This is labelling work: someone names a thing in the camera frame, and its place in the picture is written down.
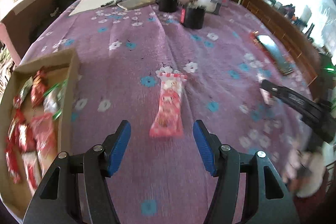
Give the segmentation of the white paper sheet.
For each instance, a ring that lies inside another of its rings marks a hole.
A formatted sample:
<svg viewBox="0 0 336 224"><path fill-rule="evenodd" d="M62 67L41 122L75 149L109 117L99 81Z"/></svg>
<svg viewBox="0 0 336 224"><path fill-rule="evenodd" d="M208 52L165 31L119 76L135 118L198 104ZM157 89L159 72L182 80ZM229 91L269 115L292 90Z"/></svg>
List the white paper sheet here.
<svg viewBox="0 0 336 224"><path fill-rule="evenodd" d="M75 9L70 13L70 16L76 15L82 12L96 10L105 5L108 2L115 0L80 0Z"/></svg>

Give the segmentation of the large red foil packet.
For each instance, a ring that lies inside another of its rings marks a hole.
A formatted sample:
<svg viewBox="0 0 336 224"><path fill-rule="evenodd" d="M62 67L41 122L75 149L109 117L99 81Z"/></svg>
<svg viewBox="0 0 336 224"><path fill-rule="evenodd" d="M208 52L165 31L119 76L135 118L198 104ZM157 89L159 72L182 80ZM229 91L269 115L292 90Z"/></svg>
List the large red foil packet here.
<svg viewBox="0 0 336 224"><path fill-rule="evenodd" d="M25 116L20 110L15 113L17 119L17 139L18 147L21 153L32 152L36 150L36 141L30 124L26 121Z"/></svg>

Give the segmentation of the purple floral tablecloth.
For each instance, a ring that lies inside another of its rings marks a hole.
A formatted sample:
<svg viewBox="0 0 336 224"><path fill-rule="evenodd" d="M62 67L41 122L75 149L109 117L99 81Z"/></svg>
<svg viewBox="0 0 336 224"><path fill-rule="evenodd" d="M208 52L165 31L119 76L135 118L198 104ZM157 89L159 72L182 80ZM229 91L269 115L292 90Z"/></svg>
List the purple floral tablecloth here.
<svg viewBox="0 0 336 224"><path fill-rule="evenodd" d="M283 76L251 39L269 31L244 7L230 3L206 14L200 30L180 13L156 5L133 11L98 9L73 15L68 7L30 46L29 62L67 48L80 60L72 102L72 151L82 153L116 131L131 137L120 169L107 180L122 223L202 223L217 183L193 138L201 119L209 132L240 152L266 152L284 180L294 178L297 150L310 129L281 101L264 103L259 77L309 96L302 74ZM160 73L187 76L177 138L151 138Z"/></svg>

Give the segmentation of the red snack packet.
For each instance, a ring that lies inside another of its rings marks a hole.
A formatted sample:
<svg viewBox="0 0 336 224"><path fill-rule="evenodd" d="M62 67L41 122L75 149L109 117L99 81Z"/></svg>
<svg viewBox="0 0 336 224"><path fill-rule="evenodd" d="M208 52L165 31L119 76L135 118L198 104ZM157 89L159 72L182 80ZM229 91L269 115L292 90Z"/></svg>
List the red snack packet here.
<svg viewBox="0 0 336 224"><path fill-rule="evenodd" d="M33 77L31 87L31 105L34 108L43 103L44 93L48 90L48 79L45 67L41 67Z"/></svg>

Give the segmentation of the tan notebook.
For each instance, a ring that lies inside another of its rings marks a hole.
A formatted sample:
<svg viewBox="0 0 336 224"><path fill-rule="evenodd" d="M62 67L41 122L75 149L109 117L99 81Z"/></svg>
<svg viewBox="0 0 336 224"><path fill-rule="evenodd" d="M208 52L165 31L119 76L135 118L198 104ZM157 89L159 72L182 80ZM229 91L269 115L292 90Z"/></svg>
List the tan notebook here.
<svg viewBox="0 0 336 224"><path fill-rule="evenodd" d="M117 6L123 10L130 11L151 5L154 2L155 0L124 0L119 2Z"/></svg>

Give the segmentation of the brown cardboard tray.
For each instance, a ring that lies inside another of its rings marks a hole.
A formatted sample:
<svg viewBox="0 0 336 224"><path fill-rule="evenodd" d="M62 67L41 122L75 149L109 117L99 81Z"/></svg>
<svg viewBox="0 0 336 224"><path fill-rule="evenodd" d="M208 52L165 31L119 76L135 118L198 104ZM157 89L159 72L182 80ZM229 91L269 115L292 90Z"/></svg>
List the brown cardboard tray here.
<svg viewBox="0 0 336 224"><path fill-rule="evenodd" d="M14 184L5 158L6 138L15 114L13 98L19 93L24 83L36 75L41 68L46 71L48 86L66 83L65 99L61 116L55 121L55 135L58 152L72 153L71 114L74 89L77 83L80 61L76 50L69 48L18 66L11 74L1 100L1 201L18 223L22 223L27 207L32 199L23 168L21 156L15 151L22 182Z"/></svg>

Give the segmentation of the green clear candy packet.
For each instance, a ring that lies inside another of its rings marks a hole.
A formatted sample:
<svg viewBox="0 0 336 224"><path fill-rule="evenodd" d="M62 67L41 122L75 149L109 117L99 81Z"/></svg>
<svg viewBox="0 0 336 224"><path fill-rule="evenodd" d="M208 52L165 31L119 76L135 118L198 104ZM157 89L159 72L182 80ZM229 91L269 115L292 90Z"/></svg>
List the green clear candy packet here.
<svg viewBox="0 0 336 224"><path fill-rule="evenodd" d="M44 93L44 113L51 113L52 119L57 120L63 111L67 80L57 83Z"/></svg>

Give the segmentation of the black cup near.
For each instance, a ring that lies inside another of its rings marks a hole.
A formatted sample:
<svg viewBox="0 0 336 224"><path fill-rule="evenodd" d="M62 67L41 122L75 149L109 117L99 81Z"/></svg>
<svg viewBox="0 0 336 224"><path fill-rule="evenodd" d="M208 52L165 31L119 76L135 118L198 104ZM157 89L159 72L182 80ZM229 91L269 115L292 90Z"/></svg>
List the black cup near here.
<svg viewBox="0 0 336 224"><path fill-rule="evenodd" d="M200 30L205 20L206 7L191 3L182 5L180 23L193 30Z"/></svg>

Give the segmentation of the pink white snack packet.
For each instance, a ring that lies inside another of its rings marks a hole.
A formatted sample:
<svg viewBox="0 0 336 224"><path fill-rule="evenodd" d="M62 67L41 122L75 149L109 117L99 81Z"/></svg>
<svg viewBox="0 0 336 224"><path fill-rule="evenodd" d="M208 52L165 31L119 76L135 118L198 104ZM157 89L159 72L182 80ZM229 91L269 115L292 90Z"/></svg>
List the pink white snack packet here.
<svg viewBox="0 0 336 224"><path fill-rule="evenodd" d="M41 116L34 117L31 120L30 126L36 141L38 161L42 176L44 176L58 155L52 113L45 113Z"/></svg>

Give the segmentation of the smartphone in red case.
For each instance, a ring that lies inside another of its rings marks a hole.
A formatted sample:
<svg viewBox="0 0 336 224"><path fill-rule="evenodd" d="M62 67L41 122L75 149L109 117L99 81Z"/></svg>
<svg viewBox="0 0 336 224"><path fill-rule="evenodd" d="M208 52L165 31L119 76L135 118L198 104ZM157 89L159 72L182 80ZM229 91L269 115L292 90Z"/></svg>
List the smartphone in red case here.
<svg viewBox="0 0 336 224"><path fill-rule="evenodd" d="M251 36L254 44L265 52L282 75L285 76L294 72L293 66L270 36L261 35L258 32L252 32Z"/></svg>

